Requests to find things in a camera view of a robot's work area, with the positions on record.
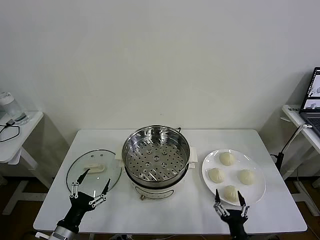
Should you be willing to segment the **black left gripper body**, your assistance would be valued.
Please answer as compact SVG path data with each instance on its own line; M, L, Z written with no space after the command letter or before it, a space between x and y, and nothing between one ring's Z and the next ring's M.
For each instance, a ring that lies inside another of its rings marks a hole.
M89 202L94 198L81 191L78 192L78 197L69 197L71 207L64 217L58 221L57 226L66 228L71 232L79 232L79 225L86 212L93 211L95 208L89 205Z

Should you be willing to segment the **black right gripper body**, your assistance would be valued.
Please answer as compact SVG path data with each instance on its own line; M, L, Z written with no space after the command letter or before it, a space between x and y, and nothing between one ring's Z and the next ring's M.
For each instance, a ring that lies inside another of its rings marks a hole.
M227 223L233 240L247 240L248 234L245 232L244 223L248 220L246 216L242 216L241 210L227 209L226 213L220 216L221 220Z

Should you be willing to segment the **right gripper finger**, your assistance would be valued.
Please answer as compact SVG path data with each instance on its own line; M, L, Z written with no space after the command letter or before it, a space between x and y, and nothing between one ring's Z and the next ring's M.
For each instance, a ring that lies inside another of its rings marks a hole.
M221 202L221 198L220 198L220 195L219 195L219 191L218 189L215 190L215 197L214 197L214 209L216 211L216 213L221 217L227 217L230 215L230 213L225 209L225 207L222 205L222 202Z
M247 216L247 212L250 206L246 204L246 201L244 197L241 195L239 190L237 191L237 194L238 194L238 200L241 206L241 216Z

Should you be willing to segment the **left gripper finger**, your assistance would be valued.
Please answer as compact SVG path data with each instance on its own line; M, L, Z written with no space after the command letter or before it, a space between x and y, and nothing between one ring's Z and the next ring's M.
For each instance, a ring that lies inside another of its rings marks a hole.
M89 171L90 171L89 168L86 169L85 172L83 174L81 174L75 182L71 183L70 198L78 198L79 197L79 195L78 195L79 185L83 182L83 180L85 179L85 177Z
M107 200L107 193L109 191L110 182L111 182L111 179L109 178L101 194L99 196L96 196L92 201L89 202L89 205L92 208L99 206L100 204L102 204Z

